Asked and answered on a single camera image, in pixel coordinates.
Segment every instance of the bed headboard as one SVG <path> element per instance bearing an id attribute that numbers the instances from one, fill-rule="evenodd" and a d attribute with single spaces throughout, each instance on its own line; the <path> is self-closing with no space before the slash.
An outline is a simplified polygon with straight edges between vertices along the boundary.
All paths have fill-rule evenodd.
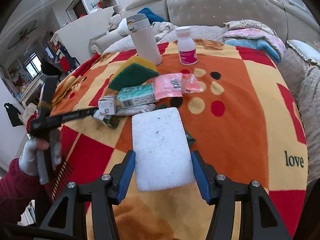
<path id="1" fill-rule="evenodd" d="M 149 5 L 177 26 L 224 27 L 230 20 L 252 19 L 274 29 L 283 42 L 288 37 L 302 41 L 320 38 L 320 27 L 311 15 L 278 0 L 135 0 L 126 7 L 125 17 Z"/>

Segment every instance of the magenta bottle label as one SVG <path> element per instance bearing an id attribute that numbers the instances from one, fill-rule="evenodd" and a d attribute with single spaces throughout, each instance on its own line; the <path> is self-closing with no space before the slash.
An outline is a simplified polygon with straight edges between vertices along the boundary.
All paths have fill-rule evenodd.
<path id="1" fill-rule="evenodd" d="M 183 64 L 192 64 L 197 61 L 196 50 L 191 51 L 179 51 L 181 63 Z"/>

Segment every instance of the human hand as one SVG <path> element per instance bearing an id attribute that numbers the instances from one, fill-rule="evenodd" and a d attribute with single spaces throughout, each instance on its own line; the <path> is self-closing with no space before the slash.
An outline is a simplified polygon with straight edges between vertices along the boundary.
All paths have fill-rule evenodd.
<path id="1" fill-rule="evenodd" d="M 51 149 L 53 153 L 53 160 L 55 166 L 61 163 L 61 143 L 57 141 L 54 147 Z M 19 159 L 19 168 L 20 170 L 29 176 L 37 176 L 38 175 L 38 168 L 36 163 L 36 151 L 37 150 L 47 150 L 49 148 L 49 143 L 43 139 L 39 138 L 31 138 L 28 140 L 24 146 L 22 156 Z"/>

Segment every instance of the maroon sweater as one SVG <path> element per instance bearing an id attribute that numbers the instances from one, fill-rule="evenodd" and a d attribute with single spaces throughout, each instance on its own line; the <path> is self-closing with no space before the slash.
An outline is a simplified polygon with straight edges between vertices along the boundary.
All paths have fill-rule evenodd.
<path id="1" fill-rule="evenodd" d="M 19 168 L 18 159 L 12 160 L 8 173 L 0 179 L 1 219 L 14 224 L 21 221 L 21 214 L 40 189 L 39 177 L 24 174 Z"/>

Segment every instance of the patterned blanket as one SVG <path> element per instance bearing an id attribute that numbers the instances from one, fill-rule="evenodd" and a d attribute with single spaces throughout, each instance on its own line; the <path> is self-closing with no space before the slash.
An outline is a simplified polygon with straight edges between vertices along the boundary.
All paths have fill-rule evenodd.
<path id="1" fill-rule="evenodd" d="M 190 150 L 199 150 L 205 162 L 234 181 L 258 180 L 293 236 L 305 197 L 307 147 L 297 107 L 275 64 L 258 50 L 196 40 L 198 63 L 183 66 L 176 42 L 158 47 L 160 74 L 194 73 L 204 89 L 158 103 L 178 108 L 184 128 L 196 139 Z M 97 106 L 110 76 L 135 54 L 130 50 L 93 59 L 95 64 L 72 86 L 68 80 L 59 85 L 52 114 Z M 73 168 L 69 180 L 78 184 L 108 173 L 132 149 L 131 117 L 122 117 L 115 130 L 87 117 L 65 123 L 61 133 L 62 154 Z M 114 206 L 122 240 L 205 239 L 212 212 L 196 183 L 141 193 L 134 176 L 127 197 Z M 88 203 L 88 239 L 94 239 L 91 215 Z M 233 239 L 238 239 L 239 221 L 236 203 Z"/>

